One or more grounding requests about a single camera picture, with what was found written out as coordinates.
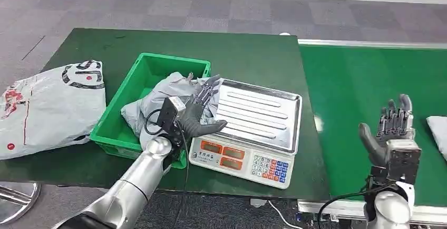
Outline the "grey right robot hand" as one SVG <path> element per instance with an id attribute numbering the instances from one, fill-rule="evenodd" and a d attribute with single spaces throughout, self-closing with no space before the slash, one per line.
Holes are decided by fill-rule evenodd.
<path id="1" fill-rule="evenodd" d="M 413 140 L 415 138 L 412 101 L 407 94 L 400 94 L 399 100 L 400 105 L 398 107 L 394 100 L 390 99 L 387 106 L 381 109 L 375 135 L 372 134 L 367 124 L 360 123 L 358 125 L 360 140 L 374 166 L 384 167 L 386 165 L 387 141 L 394 139 Z"/>

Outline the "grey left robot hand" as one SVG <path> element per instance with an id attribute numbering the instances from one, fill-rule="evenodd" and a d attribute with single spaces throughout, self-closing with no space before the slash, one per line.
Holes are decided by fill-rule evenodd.
<path id="1" fill-rule="evenodd" d="M 186 102 L 186 110 L 179 120 L 181 129 L 189 138 L 210 135 L 223 130 L 227 121 L 218 120 L 202 125 L 200 119 L 210 99 L 218 93 L 215 87 L 219 84 L 220 75 L 210 77 L 190 96 Z"/>

